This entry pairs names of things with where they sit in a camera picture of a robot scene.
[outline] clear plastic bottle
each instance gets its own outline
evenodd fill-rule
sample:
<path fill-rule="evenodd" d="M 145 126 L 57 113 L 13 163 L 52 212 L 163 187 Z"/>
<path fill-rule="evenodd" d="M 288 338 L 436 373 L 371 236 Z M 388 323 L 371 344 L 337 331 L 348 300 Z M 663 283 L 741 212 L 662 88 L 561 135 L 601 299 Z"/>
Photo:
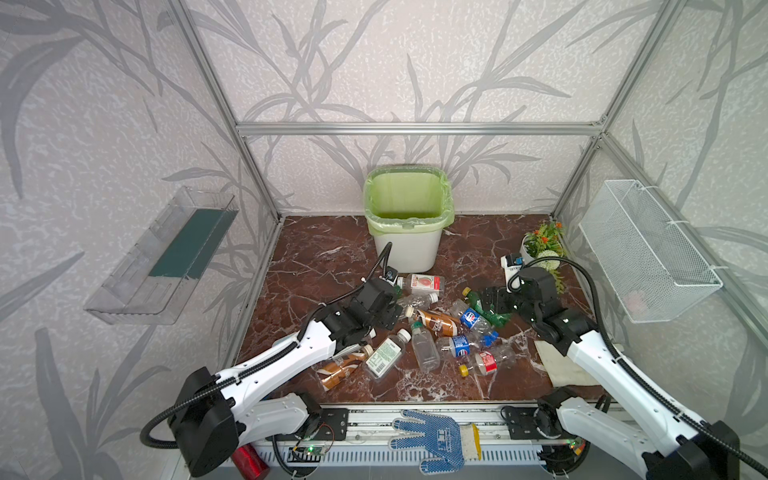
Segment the clear plastic bottle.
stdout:
<path fill-rule="evenodd" d="M 465 288 L 462 295 L 467 299 L 469 306 L 472 307 L 475 312 L 482 315 L 482 317 L 488 320 L 493 326 L 502 327 L 512 316 L 511 313 L 495 313 L 493 305 L 483 305 L 480 300 L 480 296 L 477 292 L 473 292 L 469 287 Z"/>
<path fill-rule="evenodd" d="M 462 325 L 472 332 L 490 334 L 493 331 L 493 325 L 475 310 L 469 308 L 469 305 L 463 300 L 456 300 L 451 305 L 451 316 L 458 318 Z"/>
<path fill-rule="evenodd" d="M 416 362 L 419 363 L 419 369 L 427 373 L 439 367 L 440 355 L 437 352 L 432 333 L 424 327 L 423 323 L 416 320 L 411 323 L 411 334 L 413 352 L 416 355 Z"/>
<path fill-rule="evenodd" d="M 412 306 L 416 310 L 429 310 L 429 306 L 438 301 L 437 293 L 412 293 L 397 300 L 397 304 L 406 311 L 407 306 Z"/>
<path fill-rule="evenodd" d="M 437 293 L 438 296 L 442 296 L 445 288 L 441 276 L 422 275 L 421 273 L 411 273 L 406 277 L 399 277 L 397 279 L 397 286 L 402 289 L 405 295 L 410 295 L 411 293 L 420 293 L 422 295 Z"/>
<path fill-rule="evenodd" d="M 437 339 L 437 350 L 444 355 L 450 355 L 453 358 L 469 355 L 471 350 L 483 350 L 490 348 L 498 340 L 498 333 L 491 332 L 489 335 L 469 332 L 466 335 L 443 336 Z"/>
<path fill-rule="evenodd" d="M 499 345 L 470 355 L 467 361 L 458 366 L 462 376 L 491 375 L 499 369 L 508 369 L 515 364 L 515 351 L 509 345 Z"/>
<path fill-rule="evenodd" d="M 389 335 L 384 339 L 379 348 L 366 360 L 366 368 L 374 379 L 381 379 L 395 366 L 410 341 L 411 334 L 406 329 L 400 329 L 397 335 Z"/>

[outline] plastic bottle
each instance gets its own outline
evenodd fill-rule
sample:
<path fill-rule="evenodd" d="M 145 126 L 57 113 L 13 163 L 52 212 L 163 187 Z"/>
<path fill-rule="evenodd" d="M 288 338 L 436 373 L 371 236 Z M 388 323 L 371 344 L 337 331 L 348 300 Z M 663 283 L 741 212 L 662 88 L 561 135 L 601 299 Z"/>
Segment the plastic bottle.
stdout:
<path fill-rule="evenodd" d="M 339 385 L 342 380 L 352 375 L 352 372 L 357 370 L 357 367 L 370 358 L 372 354 L 373 347 L 366 345 L 359 352 L 352 352 L 317 370 L 323 390 L 327 392 Z"/>
<path fill-rule="evenodd" d="M 511 313 L 494 313 L 493 305 L 483 306 L 482 301 L 480 300 L 480 296 L 477 294 L 477 292 L 470 290 L 469 287 L 464 289 L 462 295 L 467 299 L 467 303 L 472 309 L 475 310 L 475 312 L 482 315 L 484 319 L 488 320 L 494 326 L 502 327 L 506 325 L 506 323 L 509 321 L 509 318 L 512 316 Z"/>
<path fill-rule="evenodd" d="M 427 373 L 439 367 L 440 355 L 437 352 L 432 333 L 424 327 L 423 323 L 416 320 L 411 324 L 411 334 L 413 352 L 416 355 L 416 362 L 419 363 L 419 369 Z"/>
<path fill-rule="evenodd" d="M 458 366 L 462 376 L 491 375 L 498 369 L 508 369 L 515 364 L 515 351 L 509 345 L 499 345 L 491 349 L 470 355 L 466 362 Z"/>
<path fill-rule="evenodd" d="M 429 310 L 429 306 L 438 301 L 437 293 L 412 293 L 397 300 L 397 304 L 406 311 L 408 305 L 417 310 Z"/>
<path fill-rule="evenodd" d="M 458 318 L 462 325 L 472 332 L 490 334 L 493 331 L 493 325 L 477 313 L 477 311 L 469 308 L 469 305 L 463 300 L 456 300 L 451 305 L 451 315 Z"/>
<path fill-rule="evenodd" d="M 420 321 L 425 327 L 435 333 L 439 333 L 443 336 L 455 336 L 458 335 L 458 327 L 456 326 L 455 319 L 444 313 L 438 312 L 425 312 L 424 310 L 412 310 L 413 307 L 406 307 L 406 316 L 410 318 L 410 322 Z"/>
<path fill-rule="evenodd" d="M 398 330 L 397 335 L 387 336 L 371 358 L 366 360 L 366 368 L 373 378 L 380 379 L 385 376 L 397 363 L 410 341 L 411 334 L 406 329 Z"/>
<path fill-rule="evenodd" d="M 491 347 L 498 340 L 498 333 L 490 335 L 469 332 L 466 335 L 444 336 L 437 339 L 437 350 L 453 358 L 469 355 L 470 349 L 483 350 Z"/>
<path fill-rule="evenodd" d="M 444 289 L 441 276 L 435 275 L 422 275 L 420 273 L 411 273 L 406 277 L 399 277 L 397 279 L 397 286 L 402 288 L 405 295 L 411 293 L 437 293 L 438 296 L 442 296 Z"/>

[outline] white bottle cap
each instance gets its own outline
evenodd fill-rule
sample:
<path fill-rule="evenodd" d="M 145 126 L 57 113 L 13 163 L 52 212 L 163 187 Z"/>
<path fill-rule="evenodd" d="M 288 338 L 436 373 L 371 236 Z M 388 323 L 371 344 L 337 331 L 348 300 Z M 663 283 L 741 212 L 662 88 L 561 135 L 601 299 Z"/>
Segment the white bottle cap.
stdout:
<path fill-rule="evenodd" d="M 400 329 L 397 331 L 397 336 L 402 339 L 403 342 L 408 343 L 411 341 L 411 334 L 406 329 Z"/>

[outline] green bottle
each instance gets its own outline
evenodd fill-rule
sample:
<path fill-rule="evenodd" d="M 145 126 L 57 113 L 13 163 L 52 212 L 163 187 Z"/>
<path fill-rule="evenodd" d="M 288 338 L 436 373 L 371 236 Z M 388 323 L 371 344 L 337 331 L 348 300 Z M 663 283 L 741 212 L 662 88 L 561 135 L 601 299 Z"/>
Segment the green bottle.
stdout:
<path fill-rule="evenodd" d="M 462 295 L 467 299 L 467 303 L 469 303 L 469 306 L 472 307 L 472 309 L 497 328 L 504 326 L 512 315 L 511 313 L 494 313 L 493 305 L 489 305 L 487 308 L 484 307 L 480 300 L 480 296 L 476 292 L 473 292 L 469 287 L 464 289 Z"/>

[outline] green trash bag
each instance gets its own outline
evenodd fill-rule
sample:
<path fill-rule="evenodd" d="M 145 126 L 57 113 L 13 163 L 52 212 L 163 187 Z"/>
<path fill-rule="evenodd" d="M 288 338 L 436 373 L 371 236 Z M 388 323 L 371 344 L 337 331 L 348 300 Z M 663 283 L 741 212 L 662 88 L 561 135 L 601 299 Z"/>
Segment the green trash bag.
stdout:
<path fill-rule="evenodd" d="M 377 168 L 368 175 L 362 195 L 374 236 L 433 232 L 453 223 L 451 182 L 439 168 Z"/>

